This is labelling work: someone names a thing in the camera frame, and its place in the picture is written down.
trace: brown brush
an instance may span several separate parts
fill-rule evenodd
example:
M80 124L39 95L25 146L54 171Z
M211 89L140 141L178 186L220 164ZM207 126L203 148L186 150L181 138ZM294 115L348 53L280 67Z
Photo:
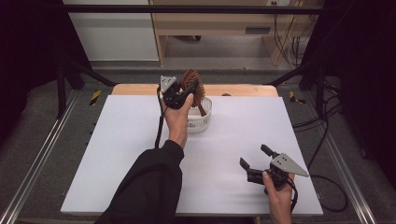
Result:
M183 77L180 80L180 87L184 91L186 90L189 86L192 85L192 83L198 78L199 80L199 85L195 89L194 93L194 101L192 102L192 107L198 106L198 109L201 113L201 117L206 115L206 112L204 108L202 107L201 102L204 100L205 97L205 89L204 89L204 84L202 83L202 80L198 74L197 71L195 70L187 70Z

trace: brush bristles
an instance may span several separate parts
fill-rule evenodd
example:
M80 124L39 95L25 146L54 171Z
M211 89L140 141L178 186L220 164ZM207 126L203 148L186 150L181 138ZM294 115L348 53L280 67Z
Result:
M180 81L181 89L186 90L189 86L192 85L192 83L197 78L199 80L199 85L195 89L194 101L192 103L192 107L196 107L196 106L200 105L205 97L205 89L204 89L204 84L202 83L201 77L199 76L197 71L189 69L184 73L184 75Z

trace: person's left hand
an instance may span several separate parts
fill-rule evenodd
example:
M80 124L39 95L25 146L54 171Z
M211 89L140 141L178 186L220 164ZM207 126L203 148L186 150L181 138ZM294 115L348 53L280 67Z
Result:
M187 96L186 102L180 109L172 109L165 105L162 99L165 120L169 129L169 140L178 143L182 148L187 142L187 116L193 101L193 94Z

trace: cabinet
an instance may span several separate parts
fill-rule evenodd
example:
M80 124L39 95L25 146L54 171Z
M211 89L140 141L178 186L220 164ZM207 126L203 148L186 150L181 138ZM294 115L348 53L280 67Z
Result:
M148 5L145 0L64 0L67 5ZM158 61L148 13L69 13L91 62Z
M267 6L267 0L149 0L151 5L187 5L187 6ZM290 7L321 6L322 1L291 0ZM279 35L279 45L285 50L290 36L308 36L315 27L315 22L308 15L275 15L258 14L152 14L154 33L160 63L166 52L166 41L169 35L260 35L271 56L273 65L281 60L281 51L275 42L275 30Z

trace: wire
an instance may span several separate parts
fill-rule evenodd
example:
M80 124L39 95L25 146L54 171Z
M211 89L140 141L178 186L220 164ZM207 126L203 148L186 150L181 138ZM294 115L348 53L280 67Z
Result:
M289 27L286 29L286 33L287 34L289 33L291 25L294 22L294 19L296 17L297 17L297 15L293 16L293 19L291 20L291 23L289 24ZM275 40L276 47L279 49L280 53L283 56L283 59L286 61L286 63L292 64L291 61L289 61L288 57L286 57L286 52L284 50L284 46L282 44L282 41L280 40L279 33L277 32L277 14L274 14L274 40Z
M341 109L338 108L338 107L340 107L340 104L337 104L337 105L333 106L333 107L332 107L329 111L327 111L324 115L325 115L325 116L327 115L328 118L331 117L331 116L333 116L336 112L338 112L338 111L341 110ZM298 124L293 125L293 128L294 128L294 129L296 129L296 128L302 128L302 127L308 126L309 124L312 124L312 123L314 123L314 122L316 122L316 121L319 121L319 120L322 120L322 119L321 119L320 117L314 117L313 119L311 119L311 120L309 120L309 121L306 121L306 122L302 122L302 123L298 123ZM295 131L295 133L300 133L300 132L303 132L303 131L310 130L310 129L312 129L312 128L318 127L318 126L321 125L322 123L323 123L323 121L322 121L320 124L317 124L317 125L315 125L315 126L312 126L312 127L308 128L308 129Z
M288 54L288 56L289 56L289 62L291 62L291 58L290 58L290 48L288 48L289 49L289 54Z
M316 22L318 18L316 18L315 15L309 15L309 20Z
M290 212L292 213L295 205L297 204L298 191L297 191L296 185L294 184L294 181L290 177L288 177L288 179L286 180L286 183L288 183L288 185L290 185L291 188L294 190L294 196L293 196L293 199L291 200L291 205L290 205Z
M319 123L319 124L315 125L315 126L312 126L312 127L309 127L309 128L303 129L303 130L299 130L299 131L294 131L294 132L295 132L295 133L301 133L301 132L305 132L305 131L308 131L308 130L314 129L314 128L316 128L316 127L318 127L318 126L322 125L322 124L323 124L323 121L322 121L321 123Z
M290 42L291 43L292 53L293 53L293 56L295 57L295 64L294 65L296 65L297 67L301 65L300 63L298 63L298 60L302 59L304 57L304 53L299 53L300 44L304 43L306 40L308 40L308 38L312 35L314 30L312 29L311 32L309 33L309 35L307 35L307 37L304 40L301 40L301 37L309 29L309 27L311 27L315 23L316 23L316 21L311 19L311 22L309 23L308 26L305 27L305 29L301 32L301 34L298 35L298 36L294 36L292 38L292 41Z
M341 89L334 87L326 78L324 79L325 90L330 92L332 95L336 95L341 92Z
M336 108L337 106L339 106L339 104L338 104L338 105L335 105L335 106L332 107L329 111L327 111L327 104L329 103L329 101L330 101L331 99L335 99L336 97L337 97L337 95L334 95L334 96L330 97L330 98L326 101L326 103L325 103L325 108L324 108L325 113L324 113L324 115L323 115L323 118L324 118L323 122L326 123L326 129L325 129L325 131L324 131L324 133L323 133L323 136L321 137L321 139L320 139L320 141L319 141L319 144L318 144L317 148L315 149L314 155L312 156L310 162L309 162L308 165L307 165L307 169L308 169L308 170L311 168L311 165L312 165L312 163L313 163L315 157L318 155L318 152L319 152L319 150L320 150L320 148L321 148L321 145L323 144L323 141L324 141L324 139L326 138L326 134L327 134L327 132L328 132L328 130L329 130L329 114L331 114L331 113L329 113L329 112L332 111L332 110L333 110L334 108ZM324 179L324 180L327 180L327 181L333 183L337 188L339 188L339 189L341 190L341 193L343 194L343 196L344 196L344 198L345 198L345 203L344 203L344 205L343 205L342 208L339 208L339 209L337 209L337 208L330 208L330 207L324 205L323 203L320 203L320 205L321 205L324 209L327 209L327 210L332 211L332 212L343 212L343 211L345 211L345 210L347 209L347 207L348 207L348 197L347 197L346 192L342 189L342 187L341 187L339 184L337 184L335 181L331 180L329 177L326 177L326 176L323 176L323 175L310 175L310 176L311 176L311 178L312 178L312 177L314 177L314 178L321 178L321 179Z
M158 124L157 138L155 139L155 148L160 148L160 140L161 140L161 135L163 133L163 117L165 115L166 110L168 109L168 107L166 107L165 110L163 111L163 103L160 96L160 90L161 90L161 86L159 85L157 88L157 98L158 98L158 102L160 103L161 115Z
M343 211L345 211L345 210L347 209L347 207L348 207L348 205L349 205L349 199L348 199L348 197L347 197L347 194L346 194L345 191L343 190L343 188L342 188L337 182L335 182L335 181L331 180L329 177L326 177L326 176L323 176L323 175L311 175L311 178L312 178L312 177L313 177L313 178L324 179L324 180L327 180L327 181L331 182L331 183L334 184L337 188L340 189L341 193L342 193L343 196L344 196L345 203L344 203L344 206L343 206L342 208L330 208L330 207L324 205L323 203L321 203L320 205L321 205L323 208L325 208L325 209L327 209L327 210L329 210L329 211L332 211L332 212L343 212Z

